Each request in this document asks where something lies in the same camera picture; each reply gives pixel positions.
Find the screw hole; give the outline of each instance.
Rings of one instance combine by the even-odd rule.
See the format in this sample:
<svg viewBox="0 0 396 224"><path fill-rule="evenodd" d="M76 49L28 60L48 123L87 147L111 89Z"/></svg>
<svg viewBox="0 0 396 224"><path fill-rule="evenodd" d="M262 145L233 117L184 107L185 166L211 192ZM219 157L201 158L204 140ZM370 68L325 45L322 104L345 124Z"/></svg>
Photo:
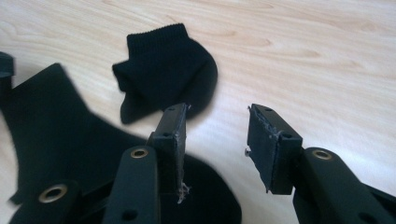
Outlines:
<svg viewBox="0 0 396 224"><path fill-rule="evenodd" d="M282 133L283 138L291 138L291 134L289 133Z"/></svg>
<svg viewBox="0 0 396 224"><path fill-rule="evenodd" d="M321 160L331 160L332 159L332 154L323 151L323 150L315 150L312 152L314 154L314 156L316 156L317 158L321 159Z"/></svg>
<svg viewBox="0 0 396 224"><path fill-rule="evenodd" d="M149 152L143 148L135 149L131 152L131 157L135 159L140 159L147 156Z"/></svg>
<svg viewBox="0 0 396 224"><path fill-rule="evenodd" d="M46 190L44 190L40 196L38 196L38 200L41 203L53 203L61 199L67 192L66 185L55 185Z"/></svg>
<svg viewBox="0 0 396 224"><path fill-rule="evenodd" d="M126 210L122 213L122 220L124 221L132 221L137 218L137 212L135 210Z"/></svg>
<svg viewBox="0 0 396 224"><path fill-rule="evenodd" d="M371 216L370 214L367 213L359 213L359 218L363 221L365 221L366 223L370 223L370 224L375 224L378 223L375 219L375 217Z"/></svg>

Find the wood grain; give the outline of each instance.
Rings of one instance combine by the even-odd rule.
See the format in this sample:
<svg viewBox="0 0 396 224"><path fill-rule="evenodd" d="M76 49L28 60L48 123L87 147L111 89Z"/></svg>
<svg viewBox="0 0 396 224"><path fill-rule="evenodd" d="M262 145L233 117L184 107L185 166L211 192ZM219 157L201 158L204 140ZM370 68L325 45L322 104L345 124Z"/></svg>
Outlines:
<svg viewBox="0 0 396 224"><path fill-rule="evenodd" d="M148 137L161 113L121 125L123 94L111 65L127 59L128 34L183 22L219 67L211 105L188 123L188 153L224 177L243 223L298 223L291 197L265 194L244 156L247 107L272 107L304 147L338 153L362 182L396 195L395 12L387 0L3 0L0 50L16 58L16 84L62 63L93 112ZM1 115L0 141L0 222L7 223L17 161Z"/></svg>

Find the black fabric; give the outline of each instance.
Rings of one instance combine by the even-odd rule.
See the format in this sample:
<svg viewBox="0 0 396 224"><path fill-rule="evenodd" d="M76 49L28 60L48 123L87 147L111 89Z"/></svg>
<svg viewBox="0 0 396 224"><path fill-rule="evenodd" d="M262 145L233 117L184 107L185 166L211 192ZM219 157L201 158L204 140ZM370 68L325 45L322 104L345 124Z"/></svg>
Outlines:
<svg viewBox="0 0 396 224"><path fill-rule="evenodd" d="M146 144L91 113L59 64L12 90L0 108L18 157L14 203L60 179L76 181L85 195L115 178L125 149ZM191 194L182 204L176 195L162 196L162 223L241 222L237 200L212 168L186 156L184 170Z"/></svg>
<svg viewBox="0 0 396 224"><path fill-rule="evenodd" d="M74 179L89 192L114 179L122 152L144 145L91 113L59 64L15 88L0 102L18 157L21 203L40 182Z"/></svg>
<svg viewBox="0 0 396 224"><path fill-rule="evenodd" d="M188 119L205 109L213 96L218 70L213 57L189 38L183 24L127 36L129 60L113 65L126 97L123 123L179 103L191 105Z"/></svg>

